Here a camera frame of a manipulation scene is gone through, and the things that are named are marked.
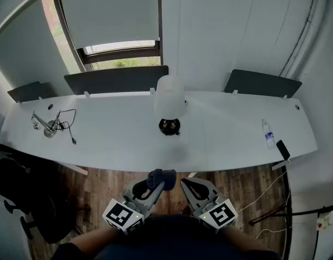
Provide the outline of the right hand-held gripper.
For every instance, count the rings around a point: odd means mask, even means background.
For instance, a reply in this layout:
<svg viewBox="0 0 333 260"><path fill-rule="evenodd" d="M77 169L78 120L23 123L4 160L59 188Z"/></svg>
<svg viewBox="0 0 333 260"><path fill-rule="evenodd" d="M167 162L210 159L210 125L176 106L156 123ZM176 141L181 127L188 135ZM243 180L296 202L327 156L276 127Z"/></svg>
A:
<svg viewBox="0 0 333 260"><path fill-rule="evenodd" d="M193 217L214 233L218 233L237 220L238 214L231 201L218 193L210 181L182 178L181 188L193 209Z"/></svg>

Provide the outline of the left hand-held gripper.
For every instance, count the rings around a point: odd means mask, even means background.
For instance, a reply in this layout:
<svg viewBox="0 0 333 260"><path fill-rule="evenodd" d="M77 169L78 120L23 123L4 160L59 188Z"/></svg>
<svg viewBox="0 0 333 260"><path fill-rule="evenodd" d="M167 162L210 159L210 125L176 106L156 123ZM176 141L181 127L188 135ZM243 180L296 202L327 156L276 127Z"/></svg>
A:
<svg viewBox="0 0 333 260"><path fill-rule="evenodd" d="M121 200L112 199L102 214L107 224L130 235L142 227L145 219L151 214L150 209L158 201L164 190L165 182L159 183L152 191L148 188L147 179L131 181Z"/></svg>

